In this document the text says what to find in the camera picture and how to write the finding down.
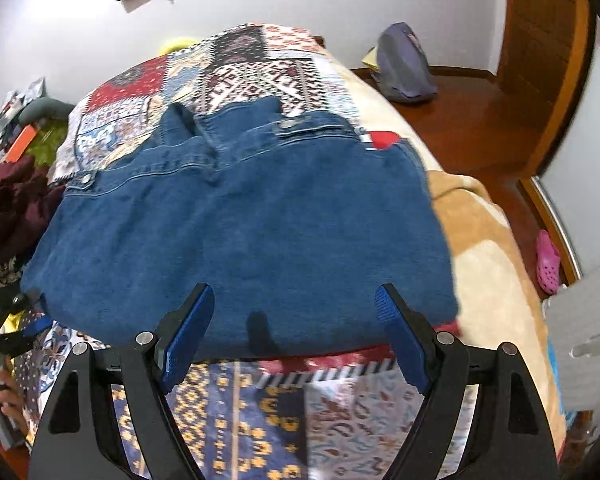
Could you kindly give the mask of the person's left hand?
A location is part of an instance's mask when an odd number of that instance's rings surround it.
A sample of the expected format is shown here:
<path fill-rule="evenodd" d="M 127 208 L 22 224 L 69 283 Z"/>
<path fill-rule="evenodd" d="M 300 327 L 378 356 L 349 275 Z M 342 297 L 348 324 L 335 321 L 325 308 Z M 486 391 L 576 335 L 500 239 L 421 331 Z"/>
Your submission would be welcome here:
<path fill-rule="evenodd" d="M 29 427 L 23 413 L 26 402 L 12 374 L 12 362 L 8 356 L 0 367 L 0 386 L 1 412 L 16 424 L 23 437 L 27 437 Z"/>

